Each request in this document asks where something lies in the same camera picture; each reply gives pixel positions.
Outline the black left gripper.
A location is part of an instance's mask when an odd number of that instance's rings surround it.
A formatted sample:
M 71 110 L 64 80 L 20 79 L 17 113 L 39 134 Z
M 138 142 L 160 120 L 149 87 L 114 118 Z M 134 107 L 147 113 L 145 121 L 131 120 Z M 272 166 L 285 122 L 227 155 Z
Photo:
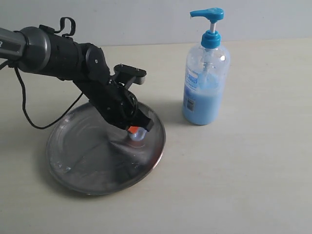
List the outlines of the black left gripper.
M 76 81 L 75 85 L 107 123 L 132 134 L 139 128 L 147 132 L 153 128 L 154 121 L 137 108 L 137 101 L 130 98 L 130 92 L 124 88 L 91 80 Z

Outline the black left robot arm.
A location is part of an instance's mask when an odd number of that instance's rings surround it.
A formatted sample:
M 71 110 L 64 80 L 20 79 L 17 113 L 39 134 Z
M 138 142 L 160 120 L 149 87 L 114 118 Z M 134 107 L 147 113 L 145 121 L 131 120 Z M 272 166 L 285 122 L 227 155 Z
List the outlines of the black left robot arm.
M 124 64 L 110 70 L 103 50 L 91 43 L 77 43 L 70 34 L 60 35 L 44 25 L 1 29 L 0 56 L 16 72 L 73 82 L 107 123 L 122 130 L 149 131 L 154 125 L 129 90 L 132 84 L 144 82 L 146 71 Z

